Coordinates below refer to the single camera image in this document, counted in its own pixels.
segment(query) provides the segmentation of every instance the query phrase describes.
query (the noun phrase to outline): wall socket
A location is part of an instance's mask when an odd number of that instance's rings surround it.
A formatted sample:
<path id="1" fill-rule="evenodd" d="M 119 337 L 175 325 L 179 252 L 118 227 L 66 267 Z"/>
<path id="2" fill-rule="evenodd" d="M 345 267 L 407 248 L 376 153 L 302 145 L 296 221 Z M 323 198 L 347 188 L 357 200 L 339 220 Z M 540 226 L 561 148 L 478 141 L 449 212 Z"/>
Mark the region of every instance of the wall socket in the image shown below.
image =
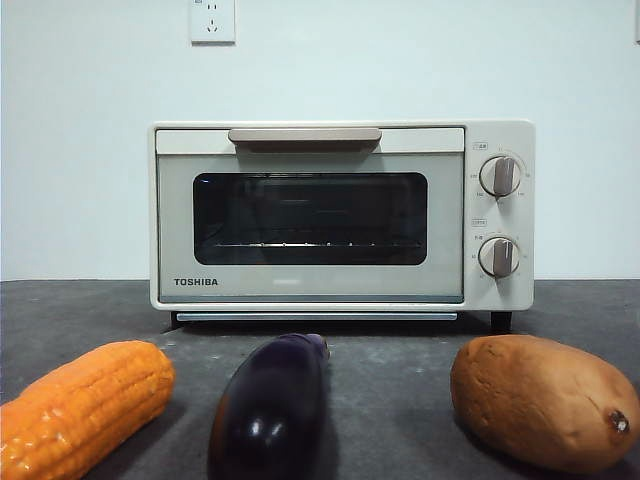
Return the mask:
<path id="1" fill-rule="evenodd" d="M 235 0 L 189 1 L 191 3 L 191 43 L 235 43 Z"/>

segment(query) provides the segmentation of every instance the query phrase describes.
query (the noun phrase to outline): timer knob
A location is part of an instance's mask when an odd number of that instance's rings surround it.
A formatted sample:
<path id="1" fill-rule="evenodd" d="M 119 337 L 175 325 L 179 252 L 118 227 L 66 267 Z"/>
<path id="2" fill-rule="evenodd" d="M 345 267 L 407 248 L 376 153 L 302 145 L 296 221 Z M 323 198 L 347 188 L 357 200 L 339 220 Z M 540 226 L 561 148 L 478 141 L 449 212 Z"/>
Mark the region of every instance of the timer knob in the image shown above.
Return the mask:
<path id="1" fill-rule="evenodd" d="M 491 238 L 482 244 L 478 260 L 482 269 L 492 277 L 511 275 L 520 262 L 518 247 L 508 238 Z"/>
<path id="2" fill-rule="evenodd" d="M 513 157 L 490 158 L 480 169 L 480 183 L 494 197 L 506 197 L 520 185 L 520 167 Z"/>

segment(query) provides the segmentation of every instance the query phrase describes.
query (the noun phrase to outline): oven window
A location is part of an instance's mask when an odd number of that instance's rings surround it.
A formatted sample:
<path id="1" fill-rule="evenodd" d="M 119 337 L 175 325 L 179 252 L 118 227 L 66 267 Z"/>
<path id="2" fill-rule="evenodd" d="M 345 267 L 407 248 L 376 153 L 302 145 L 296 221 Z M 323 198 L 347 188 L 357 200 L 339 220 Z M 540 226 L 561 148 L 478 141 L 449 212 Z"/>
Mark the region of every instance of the oven window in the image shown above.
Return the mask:
<path id="1" fill-rule="evenodd" d="M 203 173 L 193 217 L 205 265 L 418 265 L 427 255 L 419 173 Z"/>

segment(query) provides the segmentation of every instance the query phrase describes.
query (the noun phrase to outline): orange corn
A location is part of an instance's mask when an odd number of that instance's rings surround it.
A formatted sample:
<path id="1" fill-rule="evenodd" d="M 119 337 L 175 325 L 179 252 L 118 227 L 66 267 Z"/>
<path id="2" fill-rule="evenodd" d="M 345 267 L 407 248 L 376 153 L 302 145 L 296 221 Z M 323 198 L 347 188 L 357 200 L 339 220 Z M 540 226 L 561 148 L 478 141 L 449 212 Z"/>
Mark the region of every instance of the orange corn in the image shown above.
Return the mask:
<path id="1" fill-rule="evenodd" d="M 82 477 L 164 410 L 175 372 L 155 345 L 103 345 L 29 385 L 1 413 L 2 480 Z"/>

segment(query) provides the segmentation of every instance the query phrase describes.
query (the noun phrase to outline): dark table surface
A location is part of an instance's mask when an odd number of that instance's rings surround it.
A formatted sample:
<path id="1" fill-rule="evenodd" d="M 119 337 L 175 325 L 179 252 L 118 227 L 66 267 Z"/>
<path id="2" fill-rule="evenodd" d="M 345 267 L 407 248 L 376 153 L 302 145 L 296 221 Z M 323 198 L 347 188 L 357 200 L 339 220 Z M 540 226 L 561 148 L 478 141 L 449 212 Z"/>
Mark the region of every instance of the dark table surface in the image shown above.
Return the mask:
<path id="1" fill-rule="evenodd" d="M 214 408 L 244 358 L 290 331 L 327 336 L 330 421 L 316 478 L 559 479 L 493 452 L 458 425 L 449 370 L 458 349 L 487 335 L 488 314 L 455 322 L 198 324 L 169 329 L 146 281 L 16 281 L 2 289 L 2 402 L 54 367 L 101 344 L 144 339 L 177 371 L 165 412 L 86 476 L 203 479 Z M 640 280 L 538 281 L 514 333 L 599 355 L 640 391 Z M 640 442 L 594 479 L 640 479 Z"/>

